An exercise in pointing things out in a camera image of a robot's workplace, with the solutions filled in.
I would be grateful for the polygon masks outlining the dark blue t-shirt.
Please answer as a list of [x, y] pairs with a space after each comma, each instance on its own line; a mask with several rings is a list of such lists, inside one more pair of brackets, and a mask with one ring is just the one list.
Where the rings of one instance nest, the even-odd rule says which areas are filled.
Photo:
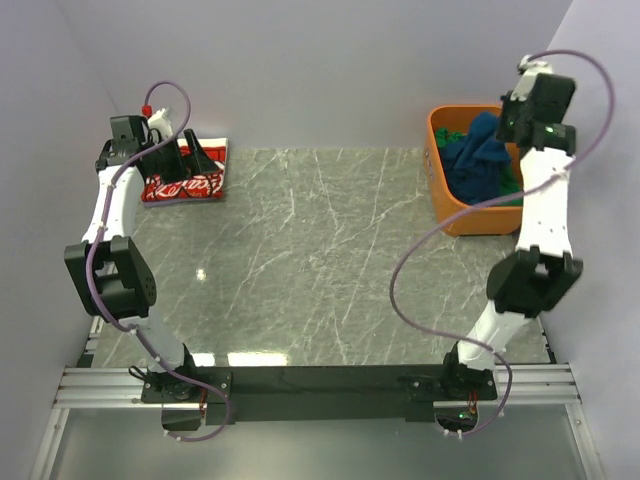
[[439, 149], [451, 194], [467, 205], [500, 195], [501, 171], [511, 164], [503, 142], [495, 137], [499, 117], [481, 112], [471, 122], [466, 135]]

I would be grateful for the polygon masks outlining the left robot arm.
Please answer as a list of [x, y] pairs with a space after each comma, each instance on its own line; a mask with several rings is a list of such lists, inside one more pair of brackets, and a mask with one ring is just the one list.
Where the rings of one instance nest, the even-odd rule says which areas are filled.
[[186, 345], [154, 312], [157, 285], [133, 239], [139, 205], [219, 199], [228, 141], [176, 137], [165, 109], [110, 120], [96, 162], [99, 193], [82, 240], [64, 250], [64, 262], [88, 314], [133, 338], [148, 367], [129, 372], [160, 397], [195, 401], [224, 390], [204, 376]]

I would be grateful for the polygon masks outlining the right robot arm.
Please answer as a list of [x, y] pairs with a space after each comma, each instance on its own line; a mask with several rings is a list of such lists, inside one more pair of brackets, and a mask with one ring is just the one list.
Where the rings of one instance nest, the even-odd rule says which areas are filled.
[[523, 326], [552, 310], [583, 271], [567, 230], [568, 164], [576, 133], [563, 122], [576, 85], [553, 73], [526, 74], [503, 96], [496, 138], [520, 150], [526, 196], [513, 253], [490, 271], [487, 305], [468, 334], [446, 354], [439, 387], [452, 399], [493, 385], [494, 355]]

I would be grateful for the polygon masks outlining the folded red coca-cola t-shirt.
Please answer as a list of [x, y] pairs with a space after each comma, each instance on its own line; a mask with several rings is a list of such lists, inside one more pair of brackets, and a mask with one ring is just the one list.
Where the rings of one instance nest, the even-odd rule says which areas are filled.
[[227, 138], [214, 138], [202, 139], [199, 143], [218, 170], [196, 174], [173, 183], [165, 183], [159, 175], [148, 177], [141, 194], [141, 201], [145, 207], [217, 200], [224, 197], [229, 141]]

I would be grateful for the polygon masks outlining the green t-shirt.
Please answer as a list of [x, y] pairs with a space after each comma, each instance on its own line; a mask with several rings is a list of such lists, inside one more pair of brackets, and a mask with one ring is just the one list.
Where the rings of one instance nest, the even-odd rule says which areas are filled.
[[[463, 134], [460, 132], [450, 131], [447, 128], [439, 128], [435, 132], [438, 152], [441, 147], [445, 146], [449, 142], [458, 140], [462, 135]], [[513, 173], [511, 160], [511, 164], [504, 167], [501, 171], [500, 195], [498, 197], [514, 194], [519, 190], [520, 184]]]

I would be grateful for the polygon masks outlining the orange plastic bin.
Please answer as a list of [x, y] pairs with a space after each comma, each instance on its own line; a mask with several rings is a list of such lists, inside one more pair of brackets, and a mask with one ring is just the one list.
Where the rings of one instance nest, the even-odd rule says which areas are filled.
[[424, 165], [436, 220], [522, 187], [519, 151], [496, 139], [501, 108], [444, 105], [427, 117]]

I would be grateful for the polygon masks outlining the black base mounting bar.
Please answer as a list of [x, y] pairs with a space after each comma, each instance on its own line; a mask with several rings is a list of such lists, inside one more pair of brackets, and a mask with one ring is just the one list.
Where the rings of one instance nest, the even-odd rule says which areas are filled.
[[432, 422], [437, 402], [497, 397], [491, 371], [462, 380], [442, 365], [196, 367], [195, 384], [135, 366], [128, 372], [143, 383], [142, 403], [163, 406], [170, 431], [224, 421]]

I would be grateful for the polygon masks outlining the aluminium extrusion rail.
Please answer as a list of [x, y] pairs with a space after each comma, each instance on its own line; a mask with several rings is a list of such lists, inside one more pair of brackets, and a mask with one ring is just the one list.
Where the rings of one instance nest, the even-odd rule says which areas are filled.
[[[560, 405], [566, 411], [578, 457], [589, 479], [605, 472], [582, 409], [582, 398], [568, 364], [557, 362], [539, 320], [530, 320], [508, 345], [518, 350], [531, 341], [543, 360], [495, 364], [454, 378], [454, 353], [441, 364], [289, 365], [278, 352], [202, 352], [189, 366], [192, 377], [220, 390], [203, 399], [206, 419], [331, 421], [401, 418], [427, 422], [440, 410], [468, 402], [509, 406]], [[81, 359], [64, 370], [36, 461], [33, 479], [47, 479], [74, 409], [159, 408], [194, 413], [200, 397], [170, 393], [176, 378], [166, 372], [138, 372], [149, 353], [129, 333], [93, 327]]]

